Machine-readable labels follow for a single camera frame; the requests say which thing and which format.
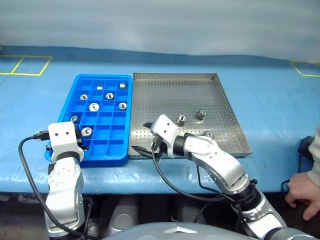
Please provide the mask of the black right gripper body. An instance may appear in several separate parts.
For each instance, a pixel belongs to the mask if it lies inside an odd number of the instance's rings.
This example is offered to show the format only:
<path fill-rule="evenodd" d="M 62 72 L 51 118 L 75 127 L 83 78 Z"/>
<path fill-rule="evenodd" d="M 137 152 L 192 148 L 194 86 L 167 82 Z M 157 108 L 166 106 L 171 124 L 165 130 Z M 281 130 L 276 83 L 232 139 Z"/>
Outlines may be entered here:
<path fill-rule="evenodd" d="M 156 134 L 151 143 L 151 153 L 154 159 L 160 159 L 163 154 L 167 154 L 168 147 L 163 138 Z"/>

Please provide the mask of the bystander bare hand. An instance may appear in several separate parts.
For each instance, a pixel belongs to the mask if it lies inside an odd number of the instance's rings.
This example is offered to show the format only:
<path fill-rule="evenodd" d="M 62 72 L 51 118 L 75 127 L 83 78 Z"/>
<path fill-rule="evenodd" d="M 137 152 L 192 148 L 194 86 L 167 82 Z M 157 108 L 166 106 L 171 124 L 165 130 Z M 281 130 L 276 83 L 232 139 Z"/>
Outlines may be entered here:
<path fill-rule="evenodd" d="M 303 212 L 305 221 L 311 220 L 320 211 L 320 188 L 314 184 L 308 174 L 295 173 L 288 182 L 289 192 L 285 196 L 285 201 L 295 208 L 296 201 L 302 201 L 308 204 Z"/>

